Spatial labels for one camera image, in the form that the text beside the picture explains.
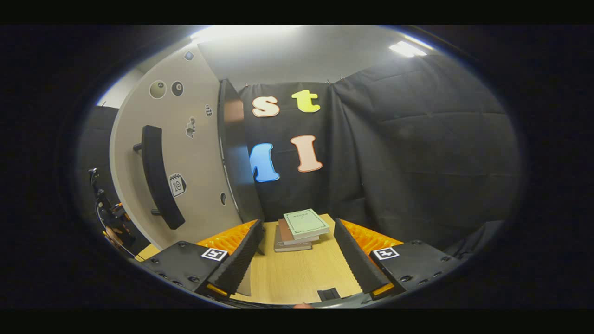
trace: book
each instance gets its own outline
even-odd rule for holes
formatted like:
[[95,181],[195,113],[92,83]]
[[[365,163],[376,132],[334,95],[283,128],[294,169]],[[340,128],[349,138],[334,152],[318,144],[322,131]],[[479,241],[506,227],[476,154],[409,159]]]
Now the book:
[[300,244],[302,242],[311,242],[311,241],[316,241],[316,240],[320,239],[319,235],[314,235],[313,237],[310,237],[310,238],[295,240],[295,238],[293,237],[293,233],[291,233],[291,230],[289,229],[289,225],[287,225],[287,221],[284,220],[283,218],[279,219],[279,230],[280,230],[280,238],[282,239],[283,244],[285,246]]
[[311,242],[302,242],[300,244],[285,246],[283,240],[280,237],[280,228],[276,226],[276,232],[274,233],[274,251],[281,253],[284,251],[298,251],[298,250],[310,250]]
[[285,213],[284,216],[295,240],[330,232],[330,225],[312,209]]

